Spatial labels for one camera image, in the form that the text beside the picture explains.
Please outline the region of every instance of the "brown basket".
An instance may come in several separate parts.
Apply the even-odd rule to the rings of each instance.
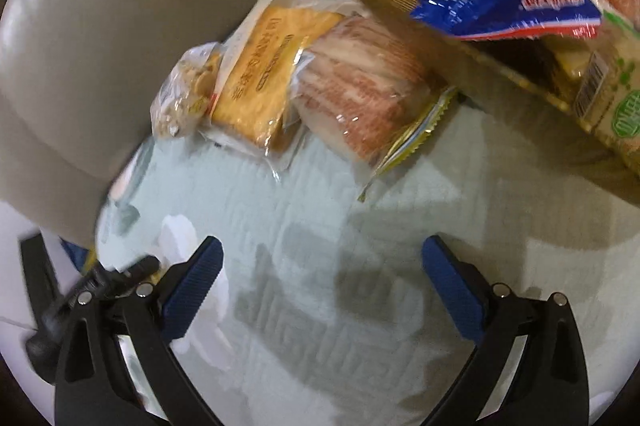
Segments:
[[[535,42],[462,43],[412,20],[408,13],[416,0],[362,1],[425,62],[496,119],[535,143],[545,157],[640,206],[636,175],[640,164],[613,152],[589,133],[566,102],[538,86],[545,71],[531,52]],[[518,72],[504,65],[516,61],[522,61]],[[527,78],[535,78],[537,84]]]

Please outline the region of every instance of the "table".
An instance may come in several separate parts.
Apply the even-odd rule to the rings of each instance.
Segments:
[[[123,205],[107,202],[98,257],[107,267],[132,262],[166,215],[222,241],[220,331],[231,361],[222,370],[193,349],[178,359],[227,426],[423,420],[472,349],[420,268],[420,244],[435,232],[489,282],[529,297],[567,294],[592,418],[640,358],[640,211],[546,164],[473,106],[450,109],[436,137],[364,203],[350,165],[313,136],[279,183],[266,164],[204,140],[147,146],[125,204],[139,217],[119,231]]]

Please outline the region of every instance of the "green logo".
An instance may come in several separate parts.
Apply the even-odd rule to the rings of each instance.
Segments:
[[[620,101],[611,127],[622,138],[635,137],[640,132],[640,90],[630,92]]]

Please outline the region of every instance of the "metal screw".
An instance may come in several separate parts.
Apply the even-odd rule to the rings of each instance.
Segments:
[[[506,298],[509,294],[511,294],[511,289],[509,288],[509,286],[503,283],[495,284],[493,289],[494,289],[494,294],[498,298]]]
[[[92,300],[92,298],[93,296],[89,291],[81,292],[78,296],[78,303],[81,305],[87,305]]]
[[[567,303],[569,303],[569,300],[561,292],[554,292],[554,302],[556,303],[556,305],[564,307],[565,305],[567,305]]]
[[[136,294],[141,298],[150,296],[153,291],[154,286],[150,283],[141,283],[140,285],[138,285],[138,287],[136,287]]]

